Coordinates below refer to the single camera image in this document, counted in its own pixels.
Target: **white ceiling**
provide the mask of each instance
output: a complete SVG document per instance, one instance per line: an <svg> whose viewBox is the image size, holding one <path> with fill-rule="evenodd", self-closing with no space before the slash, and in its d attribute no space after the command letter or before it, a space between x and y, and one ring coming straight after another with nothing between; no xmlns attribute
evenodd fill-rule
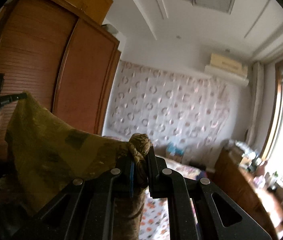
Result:
<svg viewBox="0 0 283 240"><path fill-rule="evenodd" d="M175 42L178 35L188 44L230 49L246 62L263 59L283 43L283 9L275 0L235 0L230 15L192 6L191 0L113 1L106 18L129 38Z"/></svg>

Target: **crumpled cloth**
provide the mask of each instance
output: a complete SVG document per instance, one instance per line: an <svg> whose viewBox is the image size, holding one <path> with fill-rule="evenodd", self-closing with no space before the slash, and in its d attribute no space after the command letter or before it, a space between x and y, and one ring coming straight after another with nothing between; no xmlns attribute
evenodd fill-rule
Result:
<svg viewBox="0 0 283 240"><path fill-rule="evenodd" d="M29 208L38 212L75 178L99 177L131 154L140 190L133 198L115 201L114 239L138 239L147 183L145 157L152 146L146 134L121 142L72 128L29 92L18 101L6 132L8 154L14 157L18 181Z"/></svg>

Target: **floral wall covering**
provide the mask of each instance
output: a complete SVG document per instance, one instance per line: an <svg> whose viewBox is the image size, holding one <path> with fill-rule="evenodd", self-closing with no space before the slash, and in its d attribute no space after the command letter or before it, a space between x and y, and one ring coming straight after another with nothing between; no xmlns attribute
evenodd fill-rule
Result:
<svg viewBox="0 0 283 240"><path fill-rule="evenodd" d="M136 132L147 133L155 147L174 142L188 159L209 165L229 115L227 84L126 61L120 61L118 71L107 129L123 140Z"/></svg>

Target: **wooden window frame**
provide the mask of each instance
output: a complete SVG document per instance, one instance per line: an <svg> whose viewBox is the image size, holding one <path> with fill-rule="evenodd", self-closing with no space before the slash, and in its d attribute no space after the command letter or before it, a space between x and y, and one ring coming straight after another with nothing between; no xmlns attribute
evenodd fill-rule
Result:
<svg viewBox="0 0 283 240"><path fill-rule="evenodd" d="M274 149L281 127L283 116L283 83L281 69L283 60L275 64L275 96L271 122L266 135L266 140L261 151L262 160L267 160Z"/></svg>

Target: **wooden desk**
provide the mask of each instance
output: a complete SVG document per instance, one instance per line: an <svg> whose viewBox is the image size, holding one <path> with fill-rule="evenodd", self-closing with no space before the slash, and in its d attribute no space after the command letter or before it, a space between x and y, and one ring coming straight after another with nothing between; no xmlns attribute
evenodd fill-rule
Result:
<svg viewBox="0 0 283 240"><path fill-rule="evenodd" d="M265 188L257 189L253 175L239 168L231 154L223 149L215 165L213 182L250 215L273 240L283 236L283 208Z"/></svg>

